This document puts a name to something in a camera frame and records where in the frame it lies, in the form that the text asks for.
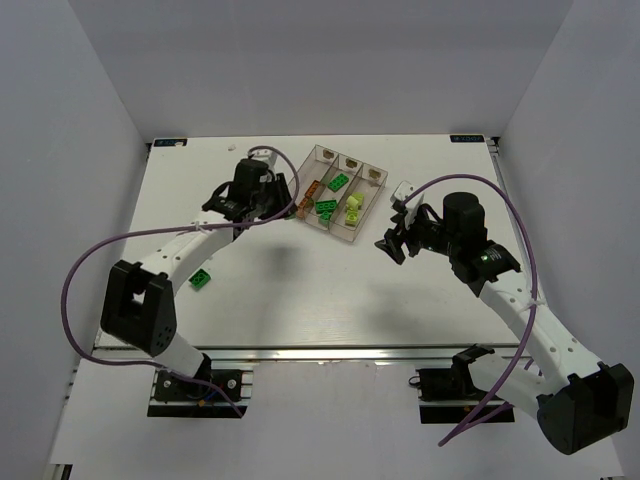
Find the orange lego brick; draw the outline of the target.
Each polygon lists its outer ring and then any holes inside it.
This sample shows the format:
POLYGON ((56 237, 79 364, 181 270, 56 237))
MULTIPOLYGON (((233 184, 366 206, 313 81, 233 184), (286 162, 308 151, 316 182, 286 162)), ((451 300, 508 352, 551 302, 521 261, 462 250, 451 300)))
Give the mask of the orange lego brick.
POLYGON ((313 200, 309 197, 304 197, 297 206, 296 216, 300 219, 304 219, 312 206, 313 200))

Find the green two-by-three lego brick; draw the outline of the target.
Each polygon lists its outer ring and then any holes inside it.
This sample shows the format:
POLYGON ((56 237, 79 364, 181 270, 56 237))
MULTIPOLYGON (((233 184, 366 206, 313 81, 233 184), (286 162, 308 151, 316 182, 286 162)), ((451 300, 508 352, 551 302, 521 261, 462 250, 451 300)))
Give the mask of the green two-by-three lego brick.
POLYGON ((333 212, 336 210, 338 202, 335 199, 317 201, 315 203, 315 211, 317 214, 324 212, 333 212))

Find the small lime lego brick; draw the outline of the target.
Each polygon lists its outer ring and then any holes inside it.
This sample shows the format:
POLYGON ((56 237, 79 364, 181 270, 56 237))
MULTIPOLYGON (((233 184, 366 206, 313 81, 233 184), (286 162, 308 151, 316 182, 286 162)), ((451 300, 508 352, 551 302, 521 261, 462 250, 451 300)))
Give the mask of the small lime lego brick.
POLYGON ((344 223, 346 225, 355 226, 358 223, 359 214, 357 211, 347 211, 344 223))

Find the small green lego cube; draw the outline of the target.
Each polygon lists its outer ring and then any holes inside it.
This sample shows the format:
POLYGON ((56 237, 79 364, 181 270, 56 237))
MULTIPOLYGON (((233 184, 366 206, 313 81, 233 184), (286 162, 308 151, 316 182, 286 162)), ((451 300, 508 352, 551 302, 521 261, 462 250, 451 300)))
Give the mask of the small green lego cube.
POLYGON ((331 216, 332 216, 332 212, 331 211, 324 211, 320 216, 319 216, 319 221, 323 224, 328 223, 331 220, 331 216))

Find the lime sloped lego brick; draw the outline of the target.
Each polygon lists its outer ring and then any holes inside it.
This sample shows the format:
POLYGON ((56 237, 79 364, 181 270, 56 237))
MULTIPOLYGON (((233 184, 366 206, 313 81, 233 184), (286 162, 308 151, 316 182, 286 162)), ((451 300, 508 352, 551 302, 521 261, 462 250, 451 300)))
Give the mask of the lime sloped lego brick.
POLYGON ((346 199, 345 207, 347 211, 355 211, 358 212, 363 205, 364 196, 361 193, 354 192, 349 195, 346 199))

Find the green lego plate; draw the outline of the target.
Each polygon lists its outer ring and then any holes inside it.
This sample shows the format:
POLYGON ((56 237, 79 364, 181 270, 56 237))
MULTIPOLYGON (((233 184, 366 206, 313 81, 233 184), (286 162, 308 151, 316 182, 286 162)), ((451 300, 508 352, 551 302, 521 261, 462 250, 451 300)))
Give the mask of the green lego plate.
POLYGON ((349 182, 350 178, 346 174, 340 173, 327 184, 327 188, 332 192, 338 192, 347 186, 349 182))

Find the green curved lego brick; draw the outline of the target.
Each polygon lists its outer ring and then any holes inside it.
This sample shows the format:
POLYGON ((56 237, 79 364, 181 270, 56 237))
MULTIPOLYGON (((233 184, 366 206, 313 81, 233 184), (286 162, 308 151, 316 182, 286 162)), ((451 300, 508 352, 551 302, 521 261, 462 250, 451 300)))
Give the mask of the green curved lego brick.
POLYGON ((200 290, 210 280, 211 280, 210 274, 206 270, 200 268, 189 278, 188 282, 194 290, 200 290))

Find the brown lego plate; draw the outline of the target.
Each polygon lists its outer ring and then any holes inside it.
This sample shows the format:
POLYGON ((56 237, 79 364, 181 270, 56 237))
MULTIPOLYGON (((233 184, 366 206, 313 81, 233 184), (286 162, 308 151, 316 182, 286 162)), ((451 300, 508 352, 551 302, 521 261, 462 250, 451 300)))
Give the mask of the brown lego plate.
POLYGON ((319 188, 319 186, 321 185, 321 182, 318 180, 314 180, 309 187, 307 188, 306 192, 305 192, 305 197, 310 198, 314 195, 314 193, 316 192, 316 190, 319 188))

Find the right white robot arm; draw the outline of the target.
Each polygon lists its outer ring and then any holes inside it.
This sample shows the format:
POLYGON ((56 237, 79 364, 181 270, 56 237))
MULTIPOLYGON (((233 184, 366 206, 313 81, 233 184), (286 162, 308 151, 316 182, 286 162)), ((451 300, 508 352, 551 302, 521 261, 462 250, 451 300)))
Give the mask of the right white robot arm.
POLYGON ((634 378, 605 364, 570 333, 548 306, 534 301, 513 255, 488 237, 485 211, 468 192, 445 196, 437 216, 402 189, 391 197, 394 228, 376 247, 397 264, 429 250, 448 258, 454 275, 525 343, 540 368, 515 368, 496 395, 536 419, 545 438, 571 455, 624 430, 634 378))

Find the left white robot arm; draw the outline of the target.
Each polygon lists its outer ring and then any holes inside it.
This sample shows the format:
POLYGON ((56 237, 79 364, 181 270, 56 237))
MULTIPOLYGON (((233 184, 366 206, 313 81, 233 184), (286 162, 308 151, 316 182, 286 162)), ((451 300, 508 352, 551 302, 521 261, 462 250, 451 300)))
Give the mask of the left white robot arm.
POLYGON ((295 207, 277 153, 255 150, 217 187, 186 232, 145 258, 117 262, 109 273, 102 331, 186 378, 206 380, 210 361, 177 332, 175 295, 202 264, 251 225, 289 216, 295 207))

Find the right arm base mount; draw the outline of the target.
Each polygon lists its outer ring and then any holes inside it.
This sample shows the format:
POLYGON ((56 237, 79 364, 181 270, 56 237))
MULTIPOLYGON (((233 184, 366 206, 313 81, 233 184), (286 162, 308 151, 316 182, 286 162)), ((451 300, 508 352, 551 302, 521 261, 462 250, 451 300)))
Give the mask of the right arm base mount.
POLYGON ((407 383, 417 392, 420 423, 456 426, 486 395, 471 381, 468 364, 480 353, 495 353, 486 345, 429 348, 415 359, 407 383))

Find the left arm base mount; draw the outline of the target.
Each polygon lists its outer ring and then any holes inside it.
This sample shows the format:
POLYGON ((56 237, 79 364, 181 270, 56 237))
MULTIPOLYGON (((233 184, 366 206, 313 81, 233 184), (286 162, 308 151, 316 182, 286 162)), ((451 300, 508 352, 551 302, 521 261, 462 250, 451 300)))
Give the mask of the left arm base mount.
POLYGON ((213 388, 177 379, 158 371, 153 379, 147 416, 150 418, 239 419, 252 396, 253 370, 213 368, 210 382, 237 407, 239 413, 213 388))

